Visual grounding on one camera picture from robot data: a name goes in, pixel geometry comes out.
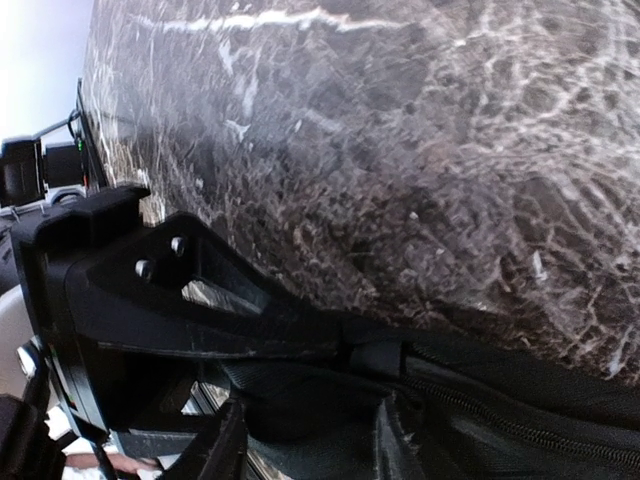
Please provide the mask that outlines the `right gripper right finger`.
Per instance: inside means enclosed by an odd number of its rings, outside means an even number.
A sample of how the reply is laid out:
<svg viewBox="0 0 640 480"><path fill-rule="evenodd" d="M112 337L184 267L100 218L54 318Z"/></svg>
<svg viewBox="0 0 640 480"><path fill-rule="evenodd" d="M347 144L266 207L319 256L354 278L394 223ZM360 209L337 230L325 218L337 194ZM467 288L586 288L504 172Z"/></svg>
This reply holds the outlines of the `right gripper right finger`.
<svg viewBox="0 0 640 480"><path fill-rule="evenodd" d="M416 415L397 394L384 398L374 421L374 460L377 479L426 479L415 441Z"/></svg>

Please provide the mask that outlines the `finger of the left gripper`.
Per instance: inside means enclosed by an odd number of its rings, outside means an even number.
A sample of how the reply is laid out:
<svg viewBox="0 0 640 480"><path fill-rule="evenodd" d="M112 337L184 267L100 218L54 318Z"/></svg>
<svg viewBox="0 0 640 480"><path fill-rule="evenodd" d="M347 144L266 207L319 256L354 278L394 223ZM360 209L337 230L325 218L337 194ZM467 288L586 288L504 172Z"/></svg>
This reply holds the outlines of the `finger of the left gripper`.
<svg viewBox="0 0 640 480"><path fill-rule="evenodd" d="M179 455L213 419L213 415L149 414L112 430L111 435L129 457Z"/></svg>

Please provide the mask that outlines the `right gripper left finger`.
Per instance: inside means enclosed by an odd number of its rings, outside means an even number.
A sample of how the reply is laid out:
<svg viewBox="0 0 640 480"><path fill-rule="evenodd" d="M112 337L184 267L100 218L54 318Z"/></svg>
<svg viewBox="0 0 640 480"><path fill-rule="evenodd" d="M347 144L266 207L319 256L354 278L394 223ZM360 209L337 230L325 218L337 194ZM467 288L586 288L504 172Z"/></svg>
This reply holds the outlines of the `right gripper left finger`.
<svg viewBox="0 0 640 480"><path fill-rule="evenodd" d="M213 415L160 413L158 431L194 433L159 479L246 479L248 430L245 402L228 397Z"/></svg>

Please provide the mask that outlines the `black necktie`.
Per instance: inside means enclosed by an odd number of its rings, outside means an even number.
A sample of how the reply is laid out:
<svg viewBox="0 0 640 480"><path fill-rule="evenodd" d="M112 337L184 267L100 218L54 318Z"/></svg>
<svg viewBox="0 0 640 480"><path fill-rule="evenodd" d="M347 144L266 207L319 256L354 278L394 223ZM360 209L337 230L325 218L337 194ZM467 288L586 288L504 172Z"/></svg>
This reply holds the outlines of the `black necktie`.
<svg viewBox="0 0 640 480"><path fill-rule="evenodd" d="M374 421L397 394L426 479L635 479L639 393L529 355L343 317L329 360L227 360L249 443L293 479L377 479Z"/></svg>

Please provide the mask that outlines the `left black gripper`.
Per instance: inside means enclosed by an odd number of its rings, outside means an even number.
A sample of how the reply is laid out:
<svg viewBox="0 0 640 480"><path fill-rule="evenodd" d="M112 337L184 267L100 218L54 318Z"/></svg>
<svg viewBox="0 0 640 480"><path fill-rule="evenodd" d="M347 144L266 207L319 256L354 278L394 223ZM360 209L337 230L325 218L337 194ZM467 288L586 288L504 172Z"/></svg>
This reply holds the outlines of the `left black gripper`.
<svg viewBox="0 0 640 480"><path fill-rule="evenodd" d="M259 274L201 221L145 227L140 185L54 207L12 234L52 386L81 433L150 428L150 355L329 359L339 319Z"/></svg>

